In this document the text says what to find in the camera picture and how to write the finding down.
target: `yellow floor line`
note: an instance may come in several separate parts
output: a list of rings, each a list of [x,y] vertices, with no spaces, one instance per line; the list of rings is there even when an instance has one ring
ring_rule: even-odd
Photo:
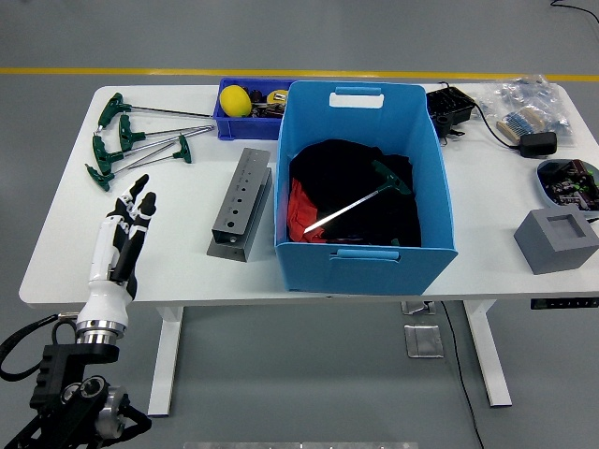
[[[120,68],[120,67],[0,67],[0,75],[141,75],[193,77],[275,77],[275,78],[365,78],[424,80],[501,80],[520,73],[476,73],[434,71],[364,70],[281,70],[220,68]],[[553,82],[599,82],[599,75],[544,74]]]

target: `blue storage bin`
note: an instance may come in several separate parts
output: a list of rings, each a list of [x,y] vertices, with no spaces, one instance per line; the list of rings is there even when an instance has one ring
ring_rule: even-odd
[[[291,241],[286,215],[289,164],[331,138],[409,157],[422,245],[418,248]],[[443,156],[422,87],[296,81],[289,89],[278,144],[274,244],[288,290],[420,295],[458,252]]]
[[[248,92],[260,91],[268,95],[279,89],[289,90],[293,80],[266,80],[251,78],[222,78],[218,86],[218,94],[228,86],[239,85],[247,88]],[[249,138],[258,140],[276,140],[279,138],[281,119],[277,118],[251,118],[251,117],[229,117],[225,114],[216,97],[216,105],[212,117],[218,127],[218,138],[221,140],[234,140],[236,138]]]

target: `gray cube block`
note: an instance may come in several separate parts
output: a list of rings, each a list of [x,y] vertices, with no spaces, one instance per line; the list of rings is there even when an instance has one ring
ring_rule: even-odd
[[[579,268],[599,238],[575,205],[531,210],[514,238],[534,274]]]

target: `white robotic arm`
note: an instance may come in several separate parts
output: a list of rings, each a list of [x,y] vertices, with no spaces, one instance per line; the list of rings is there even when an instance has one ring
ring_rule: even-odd
[[[116,201],[100,226],[90,271],[90,296],[76,325],[55,314],[14,333],[0,345],[0,377],[16,382],[38,371],[29,401],[37,416],[8,443],[6,449],[72,449],[82,444],[104,447],[135,438],[152,421],[129,402],[123,387],[111,386],[101,376],[83,379],[85,367],[118,360],[116,341],[128,326],[127,305],[135,298],[135,264],[156,211],[154,193],[136,206],[148,175],[137,180]],[[58,321],[52,345],[41,361],[22,373],[6,373],[2,363],[14,347],[34,330]],[[76,342],[58,343],[55,330],[62,323],[75,327]],[[135,425],[126,426],[131,419]]]
[[[137,291],[134,267],[156,211],[154,193],[135,205],[147,181],[145,175],[119,196],[114,211],[100,226],[90,271],[90,297],[77,319],[78,342],[114,344],[128,326],[126,306]]]

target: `gray metal bracket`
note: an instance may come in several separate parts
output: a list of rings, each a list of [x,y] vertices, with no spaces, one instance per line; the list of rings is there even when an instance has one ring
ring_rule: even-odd
[[[434,302],[427,301],[402,301],[402,312],[404,315],[414,315],[415,313],[422,315],[434,315],[437,313],[437,308]]]
[[[270,152],[243,149],[212,227],[207,254],[247,262],[272,187]]]

